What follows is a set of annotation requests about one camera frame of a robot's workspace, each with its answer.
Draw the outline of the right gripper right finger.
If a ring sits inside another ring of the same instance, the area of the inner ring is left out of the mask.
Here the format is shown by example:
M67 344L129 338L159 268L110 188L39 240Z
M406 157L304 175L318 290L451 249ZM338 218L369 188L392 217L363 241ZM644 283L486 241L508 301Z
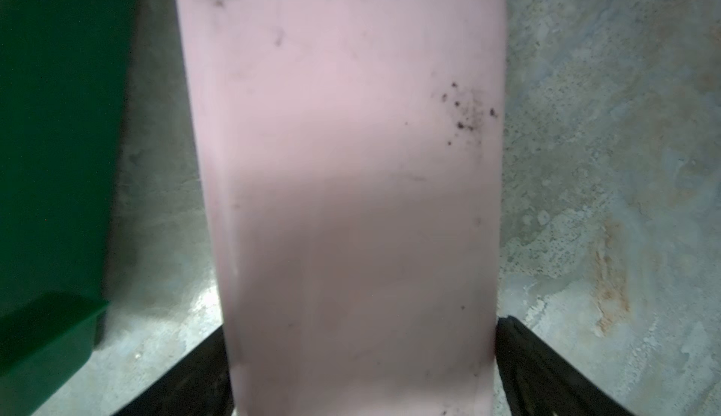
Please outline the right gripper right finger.
M632 416L515 317L498 319L495 355L512 416Z

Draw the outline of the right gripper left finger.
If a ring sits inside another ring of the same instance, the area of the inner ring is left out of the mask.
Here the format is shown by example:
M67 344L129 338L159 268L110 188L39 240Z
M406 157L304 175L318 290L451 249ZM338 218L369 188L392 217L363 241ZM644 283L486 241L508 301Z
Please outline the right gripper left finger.
M214 416L233 412L225 337L218 328L116 416Z

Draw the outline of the pink pencil case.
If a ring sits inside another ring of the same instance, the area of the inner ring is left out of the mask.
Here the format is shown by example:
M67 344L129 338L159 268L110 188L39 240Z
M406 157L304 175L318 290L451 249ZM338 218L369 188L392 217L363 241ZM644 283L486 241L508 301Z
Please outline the pink pencil case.
M241 415L489 415L505 0L176 0Z

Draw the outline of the green storage tray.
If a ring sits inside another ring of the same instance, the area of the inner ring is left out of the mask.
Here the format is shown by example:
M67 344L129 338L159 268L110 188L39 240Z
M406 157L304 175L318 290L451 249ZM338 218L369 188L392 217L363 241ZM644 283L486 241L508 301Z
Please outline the green storage tray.
M89 359L136 0L1 0L1 411Z

